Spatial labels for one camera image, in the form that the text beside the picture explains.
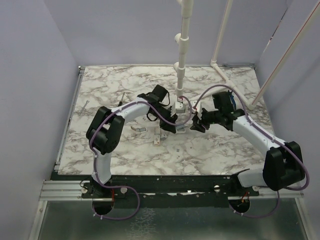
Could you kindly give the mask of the white staple box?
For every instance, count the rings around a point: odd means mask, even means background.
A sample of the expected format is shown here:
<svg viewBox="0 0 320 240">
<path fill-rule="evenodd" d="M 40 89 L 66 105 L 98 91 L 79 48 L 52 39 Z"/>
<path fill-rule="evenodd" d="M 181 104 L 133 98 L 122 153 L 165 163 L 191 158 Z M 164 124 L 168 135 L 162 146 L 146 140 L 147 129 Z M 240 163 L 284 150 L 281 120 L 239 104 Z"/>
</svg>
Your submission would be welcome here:
<svg viewBox="0 0 320 240">
<path fill-rule="evenodd" d="M 153 144 L 155 146 L 159 146 L 161 143 L 161 129 L 159 126 L 156 126 L 154 128 L 154 139 L 153 139 Z"/>
</svg>

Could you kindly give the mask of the white stapler base piece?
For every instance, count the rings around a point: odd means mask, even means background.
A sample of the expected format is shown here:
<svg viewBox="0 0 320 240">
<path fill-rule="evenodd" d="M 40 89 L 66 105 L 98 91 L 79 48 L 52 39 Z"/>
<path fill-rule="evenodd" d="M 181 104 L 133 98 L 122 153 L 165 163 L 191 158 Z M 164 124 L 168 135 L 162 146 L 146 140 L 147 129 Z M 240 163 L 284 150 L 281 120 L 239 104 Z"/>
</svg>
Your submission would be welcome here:
<svg viewBox="0 0 320 240">
<path fill-rule="evenodd" d="M 137 133 L 145 133 L 148 131 L 148 129 L 146 127 L 130 127 L 133 131 L 137 132 Z"/>
</svg>

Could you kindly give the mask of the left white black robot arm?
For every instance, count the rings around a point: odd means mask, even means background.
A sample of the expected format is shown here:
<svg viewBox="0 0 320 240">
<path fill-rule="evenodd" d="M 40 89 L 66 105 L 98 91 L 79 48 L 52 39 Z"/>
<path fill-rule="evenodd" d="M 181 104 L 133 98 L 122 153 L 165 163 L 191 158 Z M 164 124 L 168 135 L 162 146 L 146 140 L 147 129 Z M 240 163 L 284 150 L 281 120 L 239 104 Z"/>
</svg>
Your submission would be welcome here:
<svg viewBox="0 0 320 240">
<path fill-rule="evenodd" d="M 96 112 L 87 132 L 89 147 L 94 152 L 92 178 L 96 181 L 93 191 L 97 196 L 106 197 L 111 190 L 108 181 L 111 179 L 111 156 L 118 146 L 124 126 L 141 116 L 153 115 L 159 120 L 160 129 L 176 133 L 178 116 L 171 113 L 163 104 L 169 92 L 162 86 L 156 85 L 148 93 L 141 93 L 133 101 L 119 105 L 116 108 L 102 106 Z"/>
</svg>

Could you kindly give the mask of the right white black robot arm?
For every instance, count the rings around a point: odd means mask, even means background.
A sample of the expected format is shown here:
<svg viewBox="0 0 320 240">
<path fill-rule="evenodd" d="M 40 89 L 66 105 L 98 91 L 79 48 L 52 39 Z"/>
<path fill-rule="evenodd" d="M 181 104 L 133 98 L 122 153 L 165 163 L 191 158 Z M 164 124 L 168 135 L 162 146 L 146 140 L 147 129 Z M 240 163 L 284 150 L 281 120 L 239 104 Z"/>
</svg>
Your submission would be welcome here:
<svg viewBox="0 0 320 240">
<path fill-rule="evenodd" d="M 201 107 L 196 100 L 191 102 L 194 114 L 191 130 L 204 133 L 211 125 L 220 125 L 245 138 L 265 157 L 262 169 L 247 169 L 236 173 L 237 179 L 229 184 L 234 195 L 240 196 L 254 186 L 278 191 L 306 177 L 301 166 L 303 160 L 299 144 L 275 137 L 257 125 L 243 109 L 236 109 L 230 91 L 213 94 L 212 98 L 215 107 L 213 111 Z"/>
</svg>

